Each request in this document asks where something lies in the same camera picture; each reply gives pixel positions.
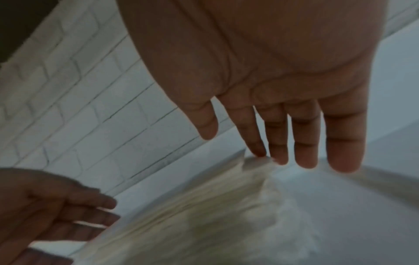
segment brick wall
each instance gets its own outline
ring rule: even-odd
[[[386,34],[417,17],[393,0]],[[214,101],[220,132],[232,127]],[[63,0],[0,71],[0,166],[115,195],[203,141],[148,73],[115,0]]]

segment hand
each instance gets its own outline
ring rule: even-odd
[[[104,229],[76,221],[109,226],[118,216],[116,201],[77,181],[41,171],[0,169],[1,265],[67,265],[70,259],[53,256],[29,244],[42,241],[89,241]]]
[[[366,137],[371,61],[387,1],[119,0],[150,73],[204,139],[218,122],[216,96],[250,150],[288,162],[287,115],[295,159],[317,164],[321,112],[331,166],[356,170]]]

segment white fibrous material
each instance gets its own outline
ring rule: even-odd
[[[80,265],[296,264],[316,231],[270,178],[274,163],[243,160],[205,178],[80,252]]]

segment human hand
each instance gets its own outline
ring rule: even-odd
[[[116,201],[97,189],[41,171],[0,169],[0,264],[67,265],[68,258],[32,248],[33,241],[89,241],[119,217],[98,209],[113,209]]]
[[[287,115],[296,162],[318,160],[320,119],[330,165],[351,172],[366,138],[371,62],[381,37],[384,0],[119,0],[143,61],[204,139],[218,122],[216,96],[250,150],[288,162]]]

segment open palm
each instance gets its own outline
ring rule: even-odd
[[[214,137],[217,97],[251,151],[317,164],[321,112],[331,166],[356,170],[365,148],[371,62],[384,0],[119,0],[143,61],[201,136]]]
[[[118,216],[116,201],[77,181],[40,171],[0,169],[1,265],[67,265],[70,259],[28,246],[33,241],[89,241],[103,229],[76,224],[83,221],[109,226]]]

